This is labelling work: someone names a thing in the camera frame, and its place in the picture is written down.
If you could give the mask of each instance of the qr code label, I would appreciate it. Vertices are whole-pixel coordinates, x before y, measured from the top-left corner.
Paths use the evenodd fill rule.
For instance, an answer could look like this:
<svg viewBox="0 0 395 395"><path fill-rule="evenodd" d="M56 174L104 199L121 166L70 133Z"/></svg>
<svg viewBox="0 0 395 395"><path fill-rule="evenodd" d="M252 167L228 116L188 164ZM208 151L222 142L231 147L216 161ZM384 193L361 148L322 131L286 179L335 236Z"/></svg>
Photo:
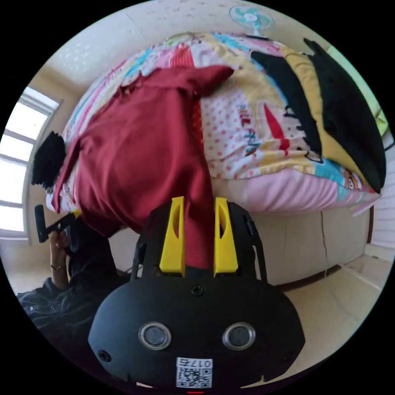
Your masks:
<svg viewBox="0 0 395 395"><path fill-rule="evenodd" d="M212 379L212 359L177 358L176 387L211 388Z"/></svg>

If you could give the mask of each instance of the electric fan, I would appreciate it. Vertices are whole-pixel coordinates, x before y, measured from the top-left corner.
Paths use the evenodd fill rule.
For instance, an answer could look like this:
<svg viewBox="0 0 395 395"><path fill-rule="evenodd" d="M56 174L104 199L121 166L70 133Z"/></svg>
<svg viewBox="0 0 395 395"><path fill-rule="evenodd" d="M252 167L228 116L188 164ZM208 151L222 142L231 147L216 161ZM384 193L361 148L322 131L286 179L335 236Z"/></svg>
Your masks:
<svg viewBox="0 0 395 395"><path fill-rule="evenodd" d="M253 35L264 37L260 32L273 28L274 20L268 13L250 7L232 7L229 16L233 22L240 26L253 28Z"/></svg>

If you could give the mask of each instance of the tiled floor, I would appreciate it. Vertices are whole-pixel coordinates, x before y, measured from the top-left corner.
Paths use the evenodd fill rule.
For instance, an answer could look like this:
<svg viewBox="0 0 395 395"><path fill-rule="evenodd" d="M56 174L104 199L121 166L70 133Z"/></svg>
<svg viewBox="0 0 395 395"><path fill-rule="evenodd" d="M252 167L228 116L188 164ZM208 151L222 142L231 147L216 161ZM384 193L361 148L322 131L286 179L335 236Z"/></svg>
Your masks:
<svg viewBox="0 0 395 395"><path fill-rule="evenodd" d="M372 285L382 289L391 271L392 262L362 255L347 263L345 268L352 270L362 280L369 281Z"/></svg>
<svg viewBox="0 0 395 395"><path fill-rule="evenodd" d="M380 290L346 270L287 292L299 313L306 344L290 369L270 382L301 372L338 350L364 321L379 294Z"/></svg>

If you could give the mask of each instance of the cable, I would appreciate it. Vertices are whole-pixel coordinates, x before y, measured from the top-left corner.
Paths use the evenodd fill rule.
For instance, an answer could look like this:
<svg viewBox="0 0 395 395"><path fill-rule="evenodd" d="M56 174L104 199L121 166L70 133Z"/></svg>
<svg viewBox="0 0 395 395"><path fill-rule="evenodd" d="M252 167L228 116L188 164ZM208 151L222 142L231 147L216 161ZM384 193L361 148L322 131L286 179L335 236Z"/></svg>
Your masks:
<svg viewBox="0 0 395 395"><path fill-rule="evenodd" d="M328 250L326 248L326 242L325 242L325 233L324 233L324 215L321 211L321 231L322 231L322 241L323 241L323 245L324 245L324 249L325 249L325 260L326 260L326 269L325 269L325 273L324 273L324 281L326 283L326 286L328 287L328 290L330 292L330 294L332 295L337 308L340 309L341 311L343 311L343 313L348 316L349 318L351 318L353 321L355 321L356 324L359 324L359 320L354 317L351 313L349 313L340 303L339 299L337 298L337 296L334 294L334 292L332 291L330 284L329 284L329 280L327 279L327 272L329 269L329 260L328 260Z"/></svg>

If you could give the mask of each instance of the red shirt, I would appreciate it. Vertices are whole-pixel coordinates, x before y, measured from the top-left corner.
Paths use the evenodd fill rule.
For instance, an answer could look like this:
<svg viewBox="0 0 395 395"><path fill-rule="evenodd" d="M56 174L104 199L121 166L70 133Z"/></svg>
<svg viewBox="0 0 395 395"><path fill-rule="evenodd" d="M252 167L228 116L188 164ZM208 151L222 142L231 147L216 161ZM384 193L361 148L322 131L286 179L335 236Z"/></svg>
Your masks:
<svg viewBox="0 0 395 395"><path fill-rule="evenodd" d="M214 199L191 112L232 73L226 66L156 69L118 88L70 146L55 185L55 210L77 159L77 203L85 222L104 236L122 225L140 233L153 209L185 196L186 264L211 268Z"/></svg>

